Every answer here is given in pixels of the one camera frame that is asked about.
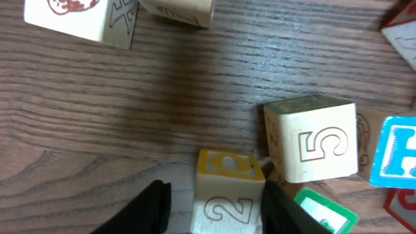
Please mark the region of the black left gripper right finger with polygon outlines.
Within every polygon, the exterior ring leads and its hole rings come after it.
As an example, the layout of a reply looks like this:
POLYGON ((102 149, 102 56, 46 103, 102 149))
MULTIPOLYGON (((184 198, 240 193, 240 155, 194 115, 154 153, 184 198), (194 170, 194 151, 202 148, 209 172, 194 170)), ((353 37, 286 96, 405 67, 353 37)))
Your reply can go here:
POLYGON ((272 181, 266 181, 261 220, 263 234, 330 234, 272 181))

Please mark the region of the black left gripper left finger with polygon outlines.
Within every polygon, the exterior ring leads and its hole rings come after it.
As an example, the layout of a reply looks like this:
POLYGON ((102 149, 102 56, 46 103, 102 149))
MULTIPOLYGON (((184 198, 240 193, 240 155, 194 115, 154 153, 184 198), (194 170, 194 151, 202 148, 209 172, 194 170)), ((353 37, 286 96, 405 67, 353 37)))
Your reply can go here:
POLYGON ((163 234, 168 227, 171 197, 170 183, 152 181, 91 234, 163 234))

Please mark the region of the white block green B side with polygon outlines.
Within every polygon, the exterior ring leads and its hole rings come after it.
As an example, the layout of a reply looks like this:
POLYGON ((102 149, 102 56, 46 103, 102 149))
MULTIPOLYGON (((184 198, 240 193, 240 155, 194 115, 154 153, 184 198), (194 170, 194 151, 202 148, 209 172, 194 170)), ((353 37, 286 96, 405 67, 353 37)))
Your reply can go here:
POLYGON ((264 186, 265 177, 253 155, 201 149, 190 232, 255 233, 264 186))

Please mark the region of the white block number 3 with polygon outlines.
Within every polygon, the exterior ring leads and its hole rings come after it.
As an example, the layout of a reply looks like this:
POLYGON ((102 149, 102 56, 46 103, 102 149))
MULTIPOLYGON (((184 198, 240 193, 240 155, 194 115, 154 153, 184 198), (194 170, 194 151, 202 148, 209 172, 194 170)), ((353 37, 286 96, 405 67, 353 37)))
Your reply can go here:
POLYGON ((384 208, 404 227, 415 233, 415 190, 390 190, 384 208))

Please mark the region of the green number 4 block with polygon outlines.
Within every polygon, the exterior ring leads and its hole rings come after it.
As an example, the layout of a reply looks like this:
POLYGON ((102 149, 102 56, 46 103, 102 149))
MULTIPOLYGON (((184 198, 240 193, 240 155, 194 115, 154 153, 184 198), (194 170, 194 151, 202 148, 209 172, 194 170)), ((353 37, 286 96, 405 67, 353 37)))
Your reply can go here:
POLYGON ((268 179, 279 185, 306 213, 332 233, 350 233, 358 223, 359 216, 344 207, 325 182, 289 183, 275 168, 268 179))

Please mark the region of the white block beside H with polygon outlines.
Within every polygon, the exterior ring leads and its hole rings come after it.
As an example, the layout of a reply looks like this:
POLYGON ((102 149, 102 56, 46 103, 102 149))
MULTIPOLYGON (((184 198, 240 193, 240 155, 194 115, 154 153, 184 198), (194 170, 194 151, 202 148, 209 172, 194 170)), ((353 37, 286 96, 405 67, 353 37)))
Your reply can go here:
POLYGON ((289 183, 358 172, 356 104, 314 95, 263 106, 270 158, 289 183))

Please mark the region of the blue H block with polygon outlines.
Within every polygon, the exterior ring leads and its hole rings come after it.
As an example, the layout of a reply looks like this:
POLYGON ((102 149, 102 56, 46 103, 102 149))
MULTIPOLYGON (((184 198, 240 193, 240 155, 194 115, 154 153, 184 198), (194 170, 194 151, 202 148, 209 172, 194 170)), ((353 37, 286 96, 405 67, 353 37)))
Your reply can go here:
POLYGON ((358 176, 374 187, 415 188, 415 112, 357 109, 358 176))

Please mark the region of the white block yellow side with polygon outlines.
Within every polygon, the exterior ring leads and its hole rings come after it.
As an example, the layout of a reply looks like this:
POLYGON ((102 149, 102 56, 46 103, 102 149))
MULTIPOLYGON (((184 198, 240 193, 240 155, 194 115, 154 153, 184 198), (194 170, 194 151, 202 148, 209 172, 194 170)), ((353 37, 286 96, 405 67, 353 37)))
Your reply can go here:
POLYGON ((25 0, 27 23, 101 42, 131 47, 137 0, 25 0))

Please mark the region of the white block leaf picture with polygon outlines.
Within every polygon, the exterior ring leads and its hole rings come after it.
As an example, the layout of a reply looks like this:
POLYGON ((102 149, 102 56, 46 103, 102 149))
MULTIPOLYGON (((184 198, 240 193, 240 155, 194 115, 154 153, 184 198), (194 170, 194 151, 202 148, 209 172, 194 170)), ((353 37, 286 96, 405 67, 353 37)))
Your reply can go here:
POLYGON ((150 13, 191 25, 209 28, 215 0, 138 0, 150 13))

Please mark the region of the white block shell picture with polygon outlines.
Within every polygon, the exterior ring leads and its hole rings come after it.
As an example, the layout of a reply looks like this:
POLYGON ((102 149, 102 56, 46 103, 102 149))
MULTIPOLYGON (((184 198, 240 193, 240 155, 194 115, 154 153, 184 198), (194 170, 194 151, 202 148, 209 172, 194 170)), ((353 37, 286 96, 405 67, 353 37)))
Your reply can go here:
POLYGON ((415 70, 415 0, 384 25, 381 33, 415 70))

